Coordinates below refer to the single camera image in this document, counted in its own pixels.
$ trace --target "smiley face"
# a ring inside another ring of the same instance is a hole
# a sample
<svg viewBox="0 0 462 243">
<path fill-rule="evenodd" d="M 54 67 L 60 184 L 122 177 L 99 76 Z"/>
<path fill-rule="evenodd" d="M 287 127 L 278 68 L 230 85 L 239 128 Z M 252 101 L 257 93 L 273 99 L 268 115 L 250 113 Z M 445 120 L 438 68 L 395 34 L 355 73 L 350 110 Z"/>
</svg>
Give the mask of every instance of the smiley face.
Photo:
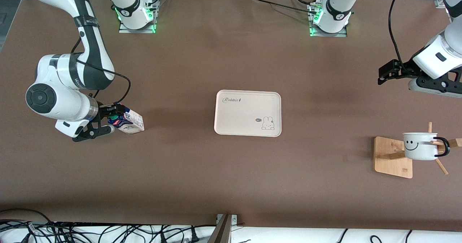
<svg viewBox="0 0 462 243">
<path fill-rule="evenodd" d="M 409 151 L 416 150 L 417 147 L 419 147 L 419 143 L 417 143 L 417 145 L 416 145 L 413 149 L 407 148 L 407 146 L 412 147 L 412 144 L 414 144 L 414 141 L 412 141 L 412 140 L 411 140 L 411 141 L 406 140 L 406 144 L 404 144 L 404 147 L 405 147 L 407 150 L 409 150 Z"/>
</svg>

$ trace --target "mug rim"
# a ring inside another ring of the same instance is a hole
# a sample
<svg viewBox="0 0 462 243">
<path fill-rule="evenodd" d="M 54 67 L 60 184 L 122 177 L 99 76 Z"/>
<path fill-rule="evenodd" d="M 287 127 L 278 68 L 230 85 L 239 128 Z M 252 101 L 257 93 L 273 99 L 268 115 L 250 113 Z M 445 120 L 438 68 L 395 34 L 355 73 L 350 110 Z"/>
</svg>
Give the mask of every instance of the mug rim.
<svg viewBox="0 0 462 243">
<path fill-rule="evenodd" d="M 411 132 L 411 133 L 403 133 L 403 135 L 434 135 L 436 136 L 438 133 L 428 133 L 428 132 Z"/>
</svg>

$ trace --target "mug rack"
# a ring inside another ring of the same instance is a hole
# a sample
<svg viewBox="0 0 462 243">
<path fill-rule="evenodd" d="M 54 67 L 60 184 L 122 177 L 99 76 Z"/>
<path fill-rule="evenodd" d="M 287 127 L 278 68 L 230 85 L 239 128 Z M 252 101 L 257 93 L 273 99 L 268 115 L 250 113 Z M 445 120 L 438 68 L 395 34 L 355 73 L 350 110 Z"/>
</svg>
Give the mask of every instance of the mug rack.
<svg viewBox="0 0 462 243">
<path fill-rule="evenodd" d="M 428 123 L 428 132 L 432 132 L 432 123 Z M 437 145 L 438 153 L 444 152 L 443 143 L 432 141 Z M 462 147 L 462 138 L 449 140 L 449 147 Z M 449 174 L 439 159 L 435 160 L 444 174 Z M 412 178 L 412 159 L 404 154 L 404 142 L 391 138 L 377 136 L 374 138 L 374 170 L 383 174 L 391 174 L 397 177 Z"/>
</svg>

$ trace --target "round black joint cap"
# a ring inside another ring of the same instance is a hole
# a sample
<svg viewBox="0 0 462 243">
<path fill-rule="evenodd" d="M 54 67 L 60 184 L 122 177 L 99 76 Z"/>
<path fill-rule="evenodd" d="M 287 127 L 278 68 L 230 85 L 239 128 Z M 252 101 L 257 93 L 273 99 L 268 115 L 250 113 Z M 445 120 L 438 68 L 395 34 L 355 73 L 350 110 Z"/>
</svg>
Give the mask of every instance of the round black joint cap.
<svg viewBox="0 0 462 243">
<path fill-rule="evenodd" d="M 49 113 L 56 104 L 56 93 L 49 85 L 38 83 L 27 90 L 26 102 L 37 113 Z"/>
</svg>

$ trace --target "white tray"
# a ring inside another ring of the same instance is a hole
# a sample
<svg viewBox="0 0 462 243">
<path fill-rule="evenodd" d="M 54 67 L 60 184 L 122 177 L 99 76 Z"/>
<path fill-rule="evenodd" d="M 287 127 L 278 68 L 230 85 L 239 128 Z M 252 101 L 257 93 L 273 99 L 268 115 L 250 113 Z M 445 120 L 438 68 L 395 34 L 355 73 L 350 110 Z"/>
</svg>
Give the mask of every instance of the white tray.
<svg viewBox="0 0 462 243">
<path fill-rule="evenodd" d="M 220 135 L 279 136 L 281 96 L 264 91 L 218 91 L 214 129 Z"/>
</svg>

